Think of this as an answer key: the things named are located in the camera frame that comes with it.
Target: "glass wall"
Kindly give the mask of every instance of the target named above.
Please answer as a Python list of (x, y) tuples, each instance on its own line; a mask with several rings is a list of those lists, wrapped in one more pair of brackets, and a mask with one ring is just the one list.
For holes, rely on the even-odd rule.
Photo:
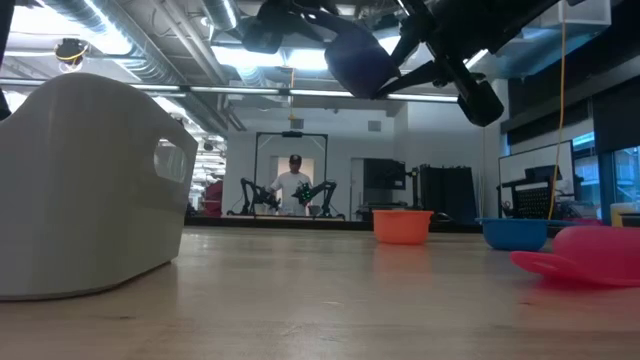
[(598, 218), (602, 219), (600, 174), (593, 132), (573, 139), (573, 157), (577, 177), (576, 199), (592, 202), (596, 206)]
[(640, 159), (638, 147), (614, 153), (615, 200), (617, 203), (640, 201)]

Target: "yellow object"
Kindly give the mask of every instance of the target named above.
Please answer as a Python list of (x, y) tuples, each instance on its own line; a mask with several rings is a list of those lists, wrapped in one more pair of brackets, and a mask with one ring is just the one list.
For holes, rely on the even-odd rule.
[(611, 226), (622, 227), (622, 215), (638, 211), (636, 203), (611, 204)]
[(558, 127), (558, 143), (556, 144), (556, 167), (553, 171), (553, 183), (551, 185), (551, 201), (548, 220), (553, 216), (553, 207), (556, 201), (556, 182), (558, 181), (558, 162), (560, 162), (560, 143), (562, 142), (562, 125), (564, 124), (564, 85), (567, 68), (567, 5), (562, 2), (562, 64), (560, 67), (560, 125)]

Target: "screen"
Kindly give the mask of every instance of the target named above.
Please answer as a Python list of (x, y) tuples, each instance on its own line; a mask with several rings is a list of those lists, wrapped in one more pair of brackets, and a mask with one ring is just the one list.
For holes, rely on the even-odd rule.
[(364, 159), (364, 187), (404, 190), (406, 172), (404, 162), (393, 159)]

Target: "pink plastic object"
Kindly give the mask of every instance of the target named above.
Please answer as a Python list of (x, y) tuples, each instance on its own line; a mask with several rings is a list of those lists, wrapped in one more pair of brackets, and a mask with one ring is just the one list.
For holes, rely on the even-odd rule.
[(576, 226), (558, 233), (553, 254), (515, 251), (511, 261), (552, 278), (640, 286), (640, 229)]

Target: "desk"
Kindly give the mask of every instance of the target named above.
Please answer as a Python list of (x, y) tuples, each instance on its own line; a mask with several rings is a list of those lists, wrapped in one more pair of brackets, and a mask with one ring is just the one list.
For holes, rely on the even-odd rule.
[(481, 235), (187, 228), (129, 284), (0, 303), (0, 359), (637, 359), (640, 289), (540, 281)]

